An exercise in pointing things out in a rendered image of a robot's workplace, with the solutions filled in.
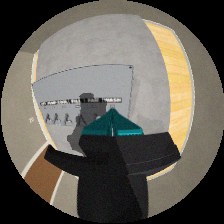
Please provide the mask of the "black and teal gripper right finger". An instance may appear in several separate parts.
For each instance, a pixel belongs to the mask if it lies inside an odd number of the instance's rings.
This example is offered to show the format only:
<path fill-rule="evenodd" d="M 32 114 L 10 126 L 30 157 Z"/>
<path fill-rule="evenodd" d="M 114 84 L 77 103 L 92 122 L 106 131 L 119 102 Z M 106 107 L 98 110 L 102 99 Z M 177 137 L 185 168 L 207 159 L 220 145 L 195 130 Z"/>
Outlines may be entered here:
<path fill-rule="evenodd" d="M 141 127 L 120 115 L 113 108 L 113 136 L 135 136 L 144 135 Z"/>

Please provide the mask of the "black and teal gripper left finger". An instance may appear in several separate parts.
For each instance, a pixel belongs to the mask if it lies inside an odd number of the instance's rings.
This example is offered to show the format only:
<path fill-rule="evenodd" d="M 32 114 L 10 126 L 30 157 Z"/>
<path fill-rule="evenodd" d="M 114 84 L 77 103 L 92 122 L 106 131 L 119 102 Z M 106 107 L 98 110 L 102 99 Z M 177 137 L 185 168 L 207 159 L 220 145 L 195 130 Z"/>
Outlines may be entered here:
<path fill-rule="evenodd" d="M 113 108 L 110 108 L 109 111 L 98 118 L 91 124 L 83 128 L 81 135 L 107 135 L 112 136 L 112 125 L 113 125 Z"/>

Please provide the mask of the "grey switch console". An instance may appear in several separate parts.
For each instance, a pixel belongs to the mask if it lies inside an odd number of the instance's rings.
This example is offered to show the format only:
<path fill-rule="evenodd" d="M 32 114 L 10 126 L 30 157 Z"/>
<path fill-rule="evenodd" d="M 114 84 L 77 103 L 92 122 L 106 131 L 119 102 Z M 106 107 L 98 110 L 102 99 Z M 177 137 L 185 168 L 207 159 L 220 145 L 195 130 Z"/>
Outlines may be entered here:
<path fill-rule="evenodd" d="M 46 76 L 32 88 L 45 123 L 85 127 L 110 108 L 129 118 L 133 73 L 130 64 L 87 65 Z"/>

